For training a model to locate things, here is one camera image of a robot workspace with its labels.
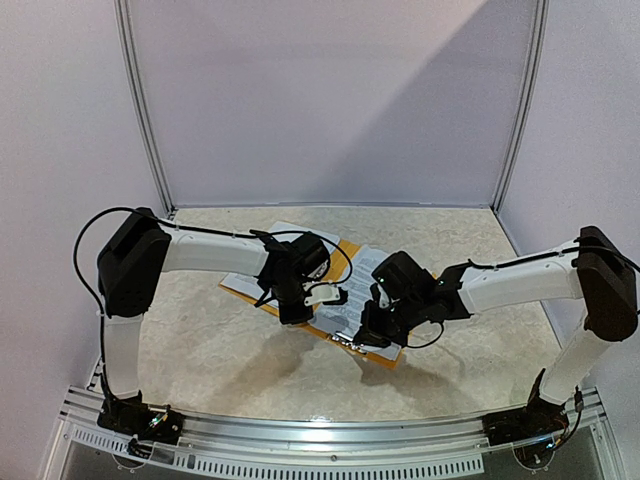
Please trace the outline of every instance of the white paper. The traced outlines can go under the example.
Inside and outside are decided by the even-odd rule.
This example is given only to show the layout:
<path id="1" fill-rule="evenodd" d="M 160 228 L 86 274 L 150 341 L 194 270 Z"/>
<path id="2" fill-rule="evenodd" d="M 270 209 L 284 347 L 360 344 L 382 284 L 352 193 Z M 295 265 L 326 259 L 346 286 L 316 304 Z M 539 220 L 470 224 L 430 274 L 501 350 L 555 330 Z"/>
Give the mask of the white paper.
<path id="1" fill-rule="evenodd" d="M 345 340 L 352 340 L 360 328 L 360 317 L 364 304 L 372 299 L 370 287 L 374 283 L 371 272 L 389 256 L 388 253 L 364 245 L 353 258 L 353 274 L 340 285 L 349 292 L 349 299 L 344 305 L 321 305 L 309 324 L 314 328 L 329 333 L 339 334 Z M 389 360 L 398 358 L 402 348 L 391 344 L 386 348 L 362 347 L 365 352 L 372 352 Z"/>
<path id="2" fill-rule="evenodd" d="M 315 228 L 307 228 L 307 227 L 302 227 L 300 225 L 294 225 L 293 223 L 276 222 L 271 226 L 271 228 L 269 228 L 269 232 L 283 232 L 285 230 L 302 230 L 305 232 L 309 231 L 309 232 L 316 233 L 326 238 L 327 240 L 330 240 L 335 244 L 338 244 L 340 242 L 340 237 L 337 235 L 323 232 L 322 230 L 316 230 Z M 280 242 L 292 242 L 296 238 L 298 238 L 300 235 L 302 234 L 292 233 L 292 234 L 286 234 L 286 235 L 278 235 L 276 239 Z M 333 245 L 330 245 L 326 242 L 324 243 L 324 245 L 325 247 L 327 247 L 329 254 L 333 253 L 334 250 L 336 249 Z M 258 300 L 264 294 L 264 290 L 262 290 L 258 286 L 258 280 L 255 277 L 240 275 L 238 273 L 230 273 L 229 275 L 224 277 L 224 280 L 222 280 L 221 285 L 227 288 L 230 288 L 231 290 L 234 290 L 238 293 L 248 295 L 249 297 L 255 300 Z M 274 308 L 278 308 L 278 302 L 275 300 L 272 300 L 271 302 L 269 302 L 268 305 Z"/>

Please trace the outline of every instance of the marble-patterned surface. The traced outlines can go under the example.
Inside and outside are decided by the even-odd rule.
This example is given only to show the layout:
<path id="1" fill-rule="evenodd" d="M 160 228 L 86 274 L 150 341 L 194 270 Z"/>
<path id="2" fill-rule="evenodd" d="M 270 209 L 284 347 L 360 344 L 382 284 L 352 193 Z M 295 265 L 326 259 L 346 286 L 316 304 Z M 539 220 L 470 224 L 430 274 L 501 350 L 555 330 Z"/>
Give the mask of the marble-patterned surface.
<path id="1" fill-rule="evenodd" d="M 177 221 L 219 229 L 284 220 L 388 252 L 407 250 L 436 273 L 472 258 L 514 256 L 489 210 L 275 207 L 185 209 Z M 163 274 L 142 325 L 147 402 L 193 411 L 305 420 L 396 420 L 455 415 L 526 401 L 559 351 L 539 304 L 446 323 L 434 346 L 407 350 L 395 370 L 367 362 L 217 287 L 224 274 Z M 415 341 L 437 332 L 423 326 Z"/>

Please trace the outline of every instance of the white wall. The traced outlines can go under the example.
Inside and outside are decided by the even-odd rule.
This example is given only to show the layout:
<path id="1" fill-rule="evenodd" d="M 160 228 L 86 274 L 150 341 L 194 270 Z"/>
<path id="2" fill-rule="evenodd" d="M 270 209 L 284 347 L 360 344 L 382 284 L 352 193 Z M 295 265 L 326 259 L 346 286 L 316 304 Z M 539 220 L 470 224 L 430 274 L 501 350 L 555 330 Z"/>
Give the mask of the white wall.
<path id="1" fill-rule="evenodd" d="M 488 205 L 535 4 L 132 2 L 174 201 Z"/>
<path id="2" fill-rule="evenodd" d="M 598 225 L 640 260 L 640 3 L 553 1 L 522 148 L 500 217 L 518 249 Z M 561 340 L 577 302 L 550 302 Z M 640 478 L 640 332 L 593 371 L 631 478 Z"/>
<path id="3" fill-rule="evenodd" d="M 69 384 L 97 358 L 96 307 L 74 278 L 83 223 L 158 209 L 112 2 L 4 2 L 0 15 L 0 477 L 36 478 Z M 83 266 L 119 219 L 90 235 Z"/>

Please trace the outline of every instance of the open folder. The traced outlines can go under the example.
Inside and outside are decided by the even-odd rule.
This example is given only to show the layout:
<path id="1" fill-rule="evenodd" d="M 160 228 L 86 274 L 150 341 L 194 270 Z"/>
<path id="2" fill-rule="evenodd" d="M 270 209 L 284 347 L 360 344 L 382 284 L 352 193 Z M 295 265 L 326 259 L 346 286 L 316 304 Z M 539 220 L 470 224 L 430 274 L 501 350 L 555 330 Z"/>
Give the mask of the open folder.
<path id="1" fill-rule="evenodd" d="M 386 348 L 380 348 L 356 346 L 351 343 L 360 328 L 360 314 L 364 309 L 364 304 L 367 300 L 371 300 L 371 292 L 369 291 L 369 287 L 373 283 L 371 272 L 388 257 L 388 254 L 382 250 L 370 248 L 367 245 L 356 245 L 331 233 L 286 222 L 276 222 L 269 229 L 269 232 L 283 230 L 302 230 L 317 233 L 340 245 L 340 248 L 349 256 L 353 264 L 351 277 L 341 285 L 342 288 L 349 292 L 347 303 L 336 306 L 316 306 L 314 318 L 299 328 L 330 341 L 354 355 L 361 355 L 380 365 L 394 368 L 402 352 L 402 348 L 399 345 L 391 344 Z M 292 241 L 297 236 L 296 234 L 282 235 L 278 236 L 278 240 Z M 335 247 L 331 245 L 326 245 L 326 247 L 331 254 L 331 267 L 322 281 L 340 280 L 348 274 L 347 260 L 340 252 L 336 251 Z M 264 293 L 255 278 L 236 273 L 227 275 L 220 282 L 220 287 L 251 304 L 256 303 Z M 278 305 L 275 300 L 260 308 L 272 315 L 278 315 Z"/>

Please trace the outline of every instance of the vertical metal post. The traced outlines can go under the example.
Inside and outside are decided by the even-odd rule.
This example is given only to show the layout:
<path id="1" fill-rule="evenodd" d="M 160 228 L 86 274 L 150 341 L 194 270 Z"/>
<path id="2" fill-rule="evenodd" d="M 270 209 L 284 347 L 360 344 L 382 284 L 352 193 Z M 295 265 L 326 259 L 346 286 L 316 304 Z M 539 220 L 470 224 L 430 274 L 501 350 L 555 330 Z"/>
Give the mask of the vertical metal post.
<path id="1" fill-rule="evenodd" d="M 158 146 L 153 135 L 153 129 L 151 128 L 151 119 L 149 117 L 140 71 L 138 69 L 129 2 L 128 0 L 115 0 L 115 7 L 118 29 L 120 31 L 120 42 L 122 43 L 122 53 L 127 77 L 129 79 L 129 86 L 131 87 L 133 106 L 136 111 L 136 116 L 138 117 L 142 142 L 147 152 L 151 174 L 158 189 L 164 213 L 169 214 L 174 210 L 174 203 L 171 198 L 167 176 L 162 166 L 162 161 L 160 160 L 160 154 L 158 153 Z"/>
<path id="2" fill-rule="evenodd" d="M 525 64 L 524 77 L 520 90 L 520 103 L 516 121 L 511 131 L 509 139 L 509 148 L 502 166 L 502 172 L 493 194 L 491 209 L 497 214 L 500 212 L 504 204 L 509 182 L 513 174 L 513 168 L 516 163 L 518 151 L 524 134 L 527 116 L 531 107 L 533 98 L 533 89 L 535 86 L 536 75 L 538 74 L 538 66 L 540 64 L 540 55 L 542 53 L 542 41 L 544 39 L 544 28 L 547 21 L 547 11 L 549 9 L 548 0 L 538 0 L 536 5 L 536 14 L 531 29 L 531 41 L 529 43 L 529 54 Z"/>

